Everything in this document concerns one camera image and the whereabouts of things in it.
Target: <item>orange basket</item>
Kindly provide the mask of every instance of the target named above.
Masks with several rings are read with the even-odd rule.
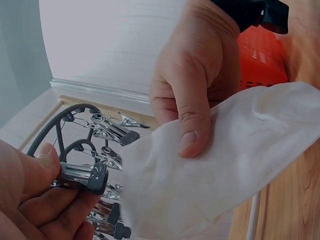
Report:
[[[284,50],[272,32],[252,26],[240,34],[237,42],[242,73],[240,91],[288,82]]]

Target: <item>hand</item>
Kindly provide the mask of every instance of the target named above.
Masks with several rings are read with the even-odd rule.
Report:
[[[150,87],[158,122],[180,120],[182,158],[195,157],[206,146],[210,108],[233,95],[240,85],[239,27],[226,13],[216,13],[217,8],[208,0],[186,4],[158,57]]]
[[[92,240],[85,219],[99,197],[48,188],[60,163],[50,144],[40,154],[32,158],[0,140],[0,239]]]

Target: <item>fingernail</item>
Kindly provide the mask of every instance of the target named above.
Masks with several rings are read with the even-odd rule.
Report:
[[[197,141],[197,134],[194,131],[185,133],[180,142],[180,151],[190,147]]]
[[[38,158],[41,158],[47,155],[50,152],[50,149],[51,148],[49,144],[44,144],[39,150]]]

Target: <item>metal clip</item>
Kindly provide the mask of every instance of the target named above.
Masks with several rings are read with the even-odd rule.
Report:
[[[87,217],[86,221],[93,225],[96,232],[107,234],[116,240],[129,239],[131,237],[131,228],[125,226],[122,222],[117,222],[115,225],[112,225],[106,221],[97,220],[90,216]]]
[[[149,129],[150,126],[148,125],[145,125],[141,122],[138,122],[137,120],[125,115],[124,113],[122,112],[119,112],[119,111],[116,111],[118,114],[121,115],[121,123],[120,123],[120,126],[122,127],[136,127],[136,128],[142,128],[142,129]]]
[[[67,121],[66,119],[63,119],[63,120],[64,120],[64,122],[71,122],[71,123],[77,124],[77,125],[79,125],[79,126],[81,126],[83,128],[90,128],[90,129],[96,129],[97,128],[96,124],[89,123],[87,120],[85,120],[83,118],[80,118],[80,117],[73,117],[73,120],[70,120],[70,121]]]
[[[100,113],[93,114],[90,120],[93,124],[98,126],[100,130],[95,132],[95,137],[115,141],[122,146],[129,145],[140,138],[140,134],[136,131],[126,129],[115,122],[106,119]]]
[[[120,204],[117,202],[109,203],[100,199],[91,212],[98,214],[103,220],[112,225],[122,220]]]
[[[109,238],[107,238],[99,231],[94,231],[94,236],[92,240],[109,240]]]
[[[106,189],[102,197],[106,199],[111,199],[115,201],[121,200],[121,194],[123,192],[123,187],[119,184],[116,184],[115,186],[112,186],[111,184],[106,184]]]
[[[102,160],[101,163],[105,162],[109,168],[123,171],[122,158],[110,147],[103,146],[101,148],[101,155],[106,156],[106,160]]]
[[[81,189],[94,195],[102,195],[107,186],[109,172],[104,163],[78,166],[61,162],[60,173],[51,187]]]

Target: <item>black wire frame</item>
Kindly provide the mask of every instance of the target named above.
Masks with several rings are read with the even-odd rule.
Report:
[[[36,150],[38,149],[38,147],[40,146],[40,144],[42,143],[44,138],[47,136],[47,134],[50,132],[50,130],[54,127],[56,130],[57,142],[58,142],[59,149],[60,149],[60,156],[59,156],[60,162],[66,163],[68,153],[73,148],[75,148],[76,146],[78,146],[80,144],[89,145],[91,147],[91,150],[96,151],[94,144],[91,142],[93,131],[94,131],[92,128],[89,129],[89,133],[88,133],[86,139],[77,140],[65,148],[64,140],[62,137],[61,121],[64,117],[67,117],[73,111],[80,110],[80,112],[82,112],[81,109],[89,109],[89,112],[91,114],[101,113],[101,111],[96,106],[88,104],[88,103],[79,103],[79,104],[75,104],[75,105],[72,105],[72,106],[64,109],[63,111],[58,113],[56,116],[54,116],[48,122],[48,124],[41,130],[41,132],[38,134],[38,136],[35,138],[35,140],[31,144],[31,146],[27,152],[27,155],[31,156],[31,157],[35,157],[34,155],[35,155]],[[99,162],[99,160],[97,158],[94,158],[94,161],[96,163]]]

